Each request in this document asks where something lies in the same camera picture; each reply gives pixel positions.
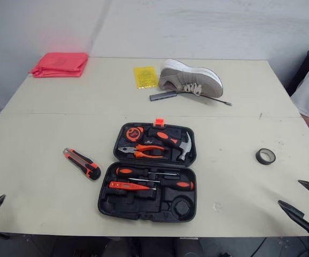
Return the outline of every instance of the folded pink cloth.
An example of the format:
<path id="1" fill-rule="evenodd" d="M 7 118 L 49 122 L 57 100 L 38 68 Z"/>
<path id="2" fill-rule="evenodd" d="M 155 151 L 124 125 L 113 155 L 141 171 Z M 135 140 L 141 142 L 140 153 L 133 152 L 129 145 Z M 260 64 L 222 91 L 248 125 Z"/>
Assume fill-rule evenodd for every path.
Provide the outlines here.
<path id="1" fill-rule="evenodd" d="M 29 73 L 35 78 L 80 77 L 87 61 L 85 52 L 49 52 Z"/>

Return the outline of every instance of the gray sneaker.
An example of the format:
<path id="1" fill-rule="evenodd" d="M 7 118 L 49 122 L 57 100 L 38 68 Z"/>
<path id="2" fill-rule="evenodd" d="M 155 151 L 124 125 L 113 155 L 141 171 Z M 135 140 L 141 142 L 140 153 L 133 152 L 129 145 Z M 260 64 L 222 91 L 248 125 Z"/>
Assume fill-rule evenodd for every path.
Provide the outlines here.
<path id="1" fill-rule="evenodd" d="M 223 94 L 221 80 L 214 72 L 202 67 L 189 67 L 173 59 L 163 62 L 158 84 L 162 90 L 171 89 L 197 96 L 220 97 Z"/>

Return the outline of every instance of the tool kit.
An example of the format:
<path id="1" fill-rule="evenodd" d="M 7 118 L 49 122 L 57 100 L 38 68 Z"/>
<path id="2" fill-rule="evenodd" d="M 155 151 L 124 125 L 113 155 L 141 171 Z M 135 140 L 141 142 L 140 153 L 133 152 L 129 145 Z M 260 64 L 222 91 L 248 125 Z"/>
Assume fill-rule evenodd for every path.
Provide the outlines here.
<path id="1" fill-rule="evenodd" d="M 191 221 L 196 212 L 194 132 L 152 123 L 122 126 L 114 146 L 120 160 L 107 169 L 98 209 L 109 216 L 156 222 Z"/>

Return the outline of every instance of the orange pliers handle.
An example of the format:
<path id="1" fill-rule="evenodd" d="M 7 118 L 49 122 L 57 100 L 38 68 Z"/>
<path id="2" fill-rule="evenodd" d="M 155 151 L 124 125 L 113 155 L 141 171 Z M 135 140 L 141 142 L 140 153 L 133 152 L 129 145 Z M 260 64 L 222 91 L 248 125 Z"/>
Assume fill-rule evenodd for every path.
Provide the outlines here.
<path id="1" fill-rule="evenodd" d="M 147 150 L 152 150 L 152 149 L 159 149 L 159 150 L 162 150 L 164 151 L 165 148 L 164 147 L 161 147 L 161 146 L 144 146 L 144 145 L 137 145 L 135 147 L 138 151 L 135 151 L 134 152 L 134 156 L 136 158 L 142 158 L 142 157 L 147 157 L 147 158 L 163 158 L 163 156 L 160 156 L 160 155 L 148 155 L 148 154 L 144 154 L 142 153 L 143 151 L 147 151 Z"/>
<path id="2" fill-rule="evenodd" d="M 142 157 L 147 157 L 147 158 L 163 158 L 163 156 L 160 156 L 160 155 L 147 155 L 147 154 L 144 154 L 144 153 L 138 152 L 138 151 L 134 152 L 134 156 L 136 158 L 142 158 Z"/>
<path id="3" fill-rule="evenodd" d="M 159 149 L 159 150 L 162 150 L 162 151 L 165 150 L 165 148 L 162 147 L 162 146 L 152 146 L 152 145 L 149 145 L 149 146 L 137 145 L 135 148 L 136 148 L 139 152 L 143 152 L 143 151 L 146 151 L 146 150 L 152 150 L 152 149 Z"/>

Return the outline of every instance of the voltage tester screwdriver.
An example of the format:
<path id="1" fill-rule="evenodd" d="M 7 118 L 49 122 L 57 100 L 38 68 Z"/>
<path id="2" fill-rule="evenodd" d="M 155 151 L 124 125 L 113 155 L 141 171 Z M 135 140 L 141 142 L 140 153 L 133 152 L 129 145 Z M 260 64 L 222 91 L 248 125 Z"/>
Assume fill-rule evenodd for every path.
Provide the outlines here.
<path id="1" fill-rule="evenodd" d="M 142 186 L 139 184 L 134 183 L 127 183 L 127 182 L 119 182 L 119 181 L 111 181 L 109 184 L 109 188 L 115 188 L 115 189 L 123 189 L 123 190 L 156 190 L 156 188 L 151 188 L 148 186 Z"/>
<path id="2" fill-rule="evenodd" d="M 180 191 L 192 191 L 194 189 L 194 184 L 191 181 L 186 180 L 148 180 L 141 178 L 128 178 L 129 180 L 143 181 L 143 182 L 155 182 L 159 183 L 162 187 L 170 187 L 172 189 Z"/>
<path id="3" fill-rule="evenodd" d="M 117 168 L 115 171 L 118 177 L 147 177 L 148 174 L 179 176 L 177 173 L 161 173 L 161 172 L 148 172 L 147 170 L 134 169 L 134 168 Z"/>

